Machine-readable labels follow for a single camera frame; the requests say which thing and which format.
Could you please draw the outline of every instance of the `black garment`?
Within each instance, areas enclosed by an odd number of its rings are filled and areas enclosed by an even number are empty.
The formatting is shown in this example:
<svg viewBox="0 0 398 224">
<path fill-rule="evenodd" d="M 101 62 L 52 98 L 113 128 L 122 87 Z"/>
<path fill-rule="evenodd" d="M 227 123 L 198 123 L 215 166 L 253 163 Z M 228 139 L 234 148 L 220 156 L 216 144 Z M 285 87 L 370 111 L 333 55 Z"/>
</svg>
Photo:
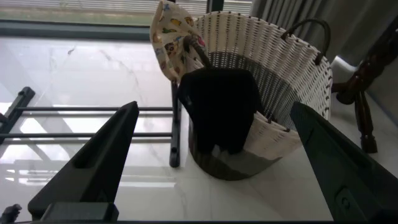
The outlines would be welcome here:
<svg viewBox="0 0 398 224">
<path fill-rule="evenodd" d="M 215 144 L 238 153 L 248 135 L 253 114 L 262 111 L 257 85 L 243 69 L 202 68 L 185 74 L 177 96 L 197 132 L 198 150 Z"/>
</svg>

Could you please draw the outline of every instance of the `white tile floor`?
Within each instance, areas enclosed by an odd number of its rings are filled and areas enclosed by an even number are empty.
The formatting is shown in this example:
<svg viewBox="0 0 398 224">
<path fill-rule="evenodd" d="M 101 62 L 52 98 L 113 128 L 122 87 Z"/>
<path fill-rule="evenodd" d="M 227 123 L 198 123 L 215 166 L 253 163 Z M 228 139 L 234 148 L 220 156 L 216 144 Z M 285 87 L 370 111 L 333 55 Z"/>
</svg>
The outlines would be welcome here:
<svg viewBox="0 0 398 224">
<path fill-rule="evenodd" d="M 2 37 L 0 68 L 1 112 L 24 86 L 36 91 L 30 106 L 121 106 L 133 100 L 171 106 L 170 83 L 147 43 Z M 398 176 L 398 129 L 369 104 L 379 145 L 372 156 Z M 353 107 L 333 100 L 331 112 L 331 122 L 359 144 Z M 12 132 L 95 132 L 108 117 L 25 115 Z M 249 180 L 216 180 L 188 153 L 187 120 L 184 113 L 179 169 L 168 165 L 169 143 L 131 145 L 115 201 L 120 220 L 331 220 L 303 149 Z M 170 118 L 144 118 L 136 131 L 168 132 L 170 125 Z M 19 203 L 18 220 L 29 220 L 29 200 L 83 143 L 6 140 L 0 146 L 0 210 Z"/>
</svg>

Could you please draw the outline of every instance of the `brown basket handle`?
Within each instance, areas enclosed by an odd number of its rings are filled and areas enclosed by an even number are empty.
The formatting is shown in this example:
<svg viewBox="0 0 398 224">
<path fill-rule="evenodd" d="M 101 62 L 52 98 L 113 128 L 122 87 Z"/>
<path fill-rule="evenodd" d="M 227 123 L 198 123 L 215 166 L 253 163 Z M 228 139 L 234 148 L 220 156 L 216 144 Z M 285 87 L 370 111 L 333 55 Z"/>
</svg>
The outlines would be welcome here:
<svg viewBox="0 0 398 224">
<path fill-rule="evenodd" d="M 210 60 L 206 56 L 204 51 L 202 51 L 201 47 L 198 45 L 196 37 L 194 37 L 193 35 L 185 36 L 184 40 L 183 40 L 183 46 L 184 46 L 184 50 L 188 53 L 190 51 L 189 46 L 192 46 L 195 49 L 195 51 L 198 53 L 200 60 L 203 62 L 204 66 L 206 68 L 211 67 Z"/>
<path fill-rule="evenodd" d="M 314 60 L 315 65 L 319 65 L 323 56 L 326 55 L 326 52 L 328 51 L 329 45 L 330 45 L 330 27 L 327 22 L 321 19 L 315 19 L 315 18 L 310 18 L 310 19 L 304 19 L 301 22 L 298 22 L 294 24 L 291 28 L 289 28 L 287 31 L 285 31 L 280 38 L 282 40 L 286 41 L 287 35 L 292 35 L 292 33 L 301 25 L 307 23 L 307 22 L 316 22 L 317 24 L 320 24 L 323 27 L 323 30 L 325 31 L 325 41 L 323 42 L 323 47 L 322 51 L 318 53 L 316 59 Z"/>
</svg>

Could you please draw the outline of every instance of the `drying rack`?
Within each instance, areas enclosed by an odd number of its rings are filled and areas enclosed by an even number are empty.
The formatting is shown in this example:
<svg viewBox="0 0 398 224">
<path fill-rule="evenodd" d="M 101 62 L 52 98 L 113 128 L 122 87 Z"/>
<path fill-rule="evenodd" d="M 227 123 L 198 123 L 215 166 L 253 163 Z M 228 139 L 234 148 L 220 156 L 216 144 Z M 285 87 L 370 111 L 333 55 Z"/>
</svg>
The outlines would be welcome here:
<svg viewBox="0 0 398 224">
<path fill-rule="evenodd" d="M 171 167 L 180 166 L 180 127 L 181 102 L 177 98 L 177 84 L 171 83 L 172 107 L 140 107 L 139 111 L 172 111 L 172 130 L 170 133 L 134 133 L 133 138 L 171 138 Z M 91 138 L 95 133 L 10 133 L 24 111 L 117 111 L 119 107 L 28 107 L 35 91 L 24 87 L 5 114 L 0 113 L 0 145 L 6 138 Z"/>
</svg>

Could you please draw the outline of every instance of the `woven basket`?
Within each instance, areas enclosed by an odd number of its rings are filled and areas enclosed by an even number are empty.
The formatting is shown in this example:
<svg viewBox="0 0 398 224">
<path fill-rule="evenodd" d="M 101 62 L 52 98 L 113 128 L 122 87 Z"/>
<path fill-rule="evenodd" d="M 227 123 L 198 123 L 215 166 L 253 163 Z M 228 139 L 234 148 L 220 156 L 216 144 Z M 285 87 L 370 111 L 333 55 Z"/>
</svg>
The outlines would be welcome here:
<svg viewBox="0 0 398 224">
<path fill-rule="evenodd" d="M 306 22 L 317 22 L 324 27 L 325 44 L 321 52 L 291 34 Z M 262 130 L 265 145 L 258 152 L 243 150 L 234 155 L 218 146 L 211 154 L 202 154 L 197 148 L 200 139 L 197 139 L 191 122 L 190 152 L 204 171 L 224 180 L 245 179 L 280 159 L 281 156 L 267 159 L 261 154 L 263 149 L 276 151 L 299 147 L 292 144 L 292 141 L 299 141 L 299 137 L 289 115 L 295 101 L 310 106 L 329 119 L 332 73 L 324 57 L 330 41 L 326 22 L 306 19 L 284 30 L 255 17 L 212 12 L 198 18 L 196 26 L 206 42 L 205 54 L 212 67 L 243 68 L 253 74 L 264 107 L 260 113 L 270 122 Z"/>
</svg>

